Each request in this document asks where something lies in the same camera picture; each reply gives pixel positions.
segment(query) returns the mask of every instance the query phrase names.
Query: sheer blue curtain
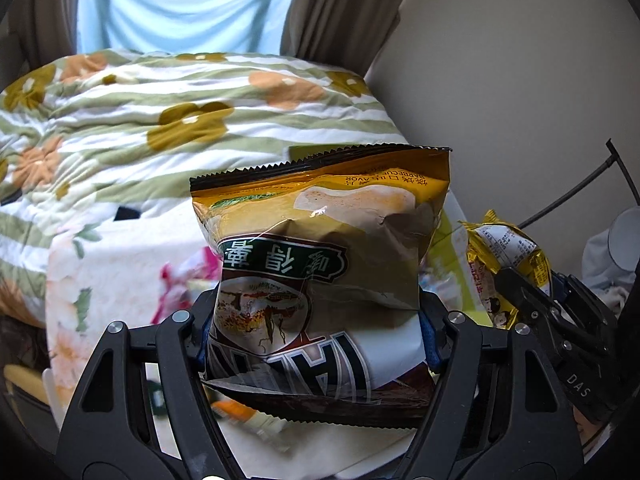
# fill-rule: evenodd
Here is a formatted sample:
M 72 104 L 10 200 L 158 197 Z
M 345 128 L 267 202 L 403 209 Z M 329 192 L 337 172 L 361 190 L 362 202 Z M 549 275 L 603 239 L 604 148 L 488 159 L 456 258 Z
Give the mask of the sheer blue curtain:
M 78 0 L 78 52 L 278 54 L 291 0 Z

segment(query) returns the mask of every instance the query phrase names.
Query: bed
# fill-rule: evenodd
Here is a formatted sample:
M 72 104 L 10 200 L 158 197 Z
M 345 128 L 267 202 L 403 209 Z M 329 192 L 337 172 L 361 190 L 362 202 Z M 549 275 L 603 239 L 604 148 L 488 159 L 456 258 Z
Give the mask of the bed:
M 359 76 L 289 57 L 103 50 L 9 85 L 0 312 L 46 329 L 58 423 L 109 322 L 162 320 L 163 279 L 165 292 L 214 285 L 180 271 L 206 245 L 190 177 L 380 142 L 406 141 Z M 420 282 L 476 310 L 463 219 L 449 193 Z

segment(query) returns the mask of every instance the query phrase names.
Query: brown curtain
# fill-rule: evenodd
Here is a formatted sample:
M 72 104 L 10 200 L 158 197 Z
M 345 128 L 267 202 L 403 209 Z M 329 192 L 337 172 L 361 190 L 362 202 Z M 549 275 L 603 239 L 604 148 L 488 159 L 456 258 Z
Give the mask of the brown curtain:
M 31 69 L 76 52 L 78 0 L 14 0 L 9 29 L 18 34 Z
M 280 53 L 365 75 L 402 0 L 292 0 Z

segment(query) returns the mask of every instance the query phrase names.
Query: black metal rod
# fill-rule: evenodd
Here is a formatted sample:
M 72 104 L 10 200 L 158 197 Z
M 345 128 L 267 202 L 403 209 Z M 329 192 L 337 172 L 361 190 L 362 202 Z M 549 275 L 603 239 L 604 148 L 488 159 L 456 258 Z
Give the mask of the black metal rod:
M 619 165 L 620 171 L 622 171 L 622 175 L 625 177 L 626 183 L 631 188 L 631 193 L 633 194 L 634 199 L 636 199 L 636 203 L 640 205 L 640 194 L 638 194 L 636 185 L 634 184 L 634 181 L 631 180 L 631 175 L 629 175 L 629 172 L 627 171 L 624 162 L 622 162 L 622 158 L 620 157 L 618 150 L 616 150 L 615 146 L 613 145 L 613 142 L 611 142 L 611 139 L 609 139 L 606 142 L 606 146 L 609 149 L 611 155 L 607 160 L 604 161 L 603 164 L 601 164 L 598 167 L 597 170 L 591 173 L 587 178 L 581 181 L 581 183 L 575 186 L 572 190 L 562 195 L 558 200 L 546 206 L 542 211 L 539 211 L 532 217 L 527 218 L 524 222 L 519 224 L 518 227 L 520 229 L 524 229 L 525 227 L 528 227 L 531 224 L 533 224 L 533 222 L 537 222 L 538 220 L 540 220 L 543 216 L 546 216 L 547 214 L 551 213 L 554 209 L 560 207 L 572 196 L 576 195 L 578 192 L 580 192 L 585 187 L 587 187 L 591 182 L 596 180 L 601 174 L 603 174 L 608 168 L 613 166 L 615 163 Z

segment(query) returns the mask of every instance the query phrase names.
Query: chip bag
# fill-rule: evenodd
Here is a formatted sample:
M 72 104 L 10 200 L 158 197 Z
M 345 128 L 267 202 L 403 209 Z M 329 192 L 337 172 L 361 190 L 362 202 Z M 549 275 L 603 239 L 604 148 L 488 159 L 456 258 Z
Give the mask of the chip bag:
M 404 144 L 193 179 L 223 259 L 210 386 L 290 420 L 417 424 L 433 395 L 418 263 L 448 185 L 448 149 Z
M 495 290 L 494 274 L 513 267 L 548 296 L 551 265 L 538 245 L 515 225 L 501 221 L 490 210 L 483 222 L 463 222 L 468 233 L 467 259 L 480 301 L 495 326 L 510 329 L 517 309 Z

